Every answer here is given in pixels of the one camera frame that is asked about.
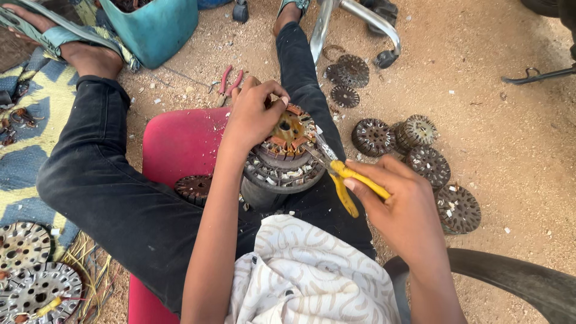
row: white cloth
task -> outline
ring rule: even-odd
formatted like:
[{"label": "white cloth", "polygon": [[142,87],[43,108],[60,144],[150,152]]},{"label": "white cloth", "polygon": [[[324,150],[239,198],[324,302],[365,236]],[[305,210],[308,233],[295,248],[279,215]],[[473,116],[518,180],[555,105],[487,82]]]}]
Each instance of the white cloth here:
[{"label": "white cloth", "polygon": [[226,324],[400,323],[386,271],[344,241],[289,215],[262,220],[234,265]]}]

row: yellow pliers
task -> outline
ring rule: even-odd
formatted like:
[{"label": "yellow pliers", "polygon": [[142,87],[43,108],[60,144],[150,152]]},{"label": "yellow pliers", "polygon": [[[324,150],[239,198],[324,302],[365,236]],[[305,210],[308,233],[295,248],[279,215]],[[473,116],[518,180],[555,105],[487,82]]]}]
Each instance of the yellow pliers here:
[{"label": "yellow pliers", "polygon": [[318,161],[320,164],[325,166],[328,174],[334,181],[336,185],[336,192],[338,193],[338,198],[342,202],[342,205],[348,210],[352,217],[358,217],[358,209],[356,205],[354,205],[354,201],[348,195],[348,191],[346,190],[346,186],[344,185],[345,178],[354,178],[359,180],[360,182],[364,183],[370,189],[374,190],[374,192],[384,199],[388,199],[390,194],[381,186],[375,184],[369,178],[353,171],[349,167],[347,167],[344,162],[338,160],[336,157],[336,153],[328,146],[326,141],[324,141],[320,136],[316,134],[316,145],[318,146],[318,150],[314,150],[311,148],[303,147],[312,154],[314,159]]}]

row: knee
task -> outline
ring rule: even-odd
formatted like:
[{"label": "knee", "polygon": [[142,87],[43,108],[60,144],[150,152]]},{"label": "knee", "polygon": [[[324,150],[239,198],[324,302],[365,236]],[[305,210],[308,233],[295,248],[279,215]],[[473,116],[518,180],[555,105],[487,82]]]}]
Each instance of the knee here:
[{"label": "knee", "polygon": [[40,199],[51,208],[58,210],[59,202],[67,200],[66,196],[70,194],[70,188],[78,182],[77,179],[82,178],[82,173],[78,168],[71,167],[61,159],[49,157],[36,175],[36,190]]}]

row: red cushion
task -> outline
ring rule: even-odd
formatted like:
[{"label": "red cushion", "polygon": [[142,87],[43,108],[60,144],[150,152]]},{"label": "red cushion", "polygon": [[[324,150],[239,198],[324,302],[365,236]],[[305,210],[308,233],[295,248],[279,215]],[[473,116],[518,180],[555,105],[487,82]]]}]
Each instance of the red cushion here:
[{"label": "red cushion", "polygon": [[[171,111],[154,117],[142,141],[142,173],[150,180],[174,187],[189,175],[214,170],[230,108]],[[128,324],[178,324],[170,313],[133,275],[130,275]]]}]

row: hand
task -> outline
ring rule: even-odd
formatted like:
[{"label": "hand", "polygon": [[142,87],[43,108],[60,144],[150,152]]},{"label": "hand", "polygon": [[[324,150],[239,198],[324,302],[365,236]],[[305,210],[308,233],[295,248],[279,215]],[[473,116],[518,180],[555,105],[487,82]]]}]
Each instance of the hand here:
[{"label": "hand", "polygon": [[[280,99],[266,109],[264,102],[272,93]],[[270,80],[261,84],[257,78],[248,77],[242,90],[232,91],[231,112],[222,143],[248,153],[270,135],[289,101],[288,93],[278,82]]]},{"label": "hand", "polygon": [[385,155],[376,164],[346,160],[346,165],[390,193],[385,202],[365,184],[347,178],[344,184],[362,201],[370,222],[411,270],[431,262],[448,264],[446,243],[430,183],[405,164]]}]

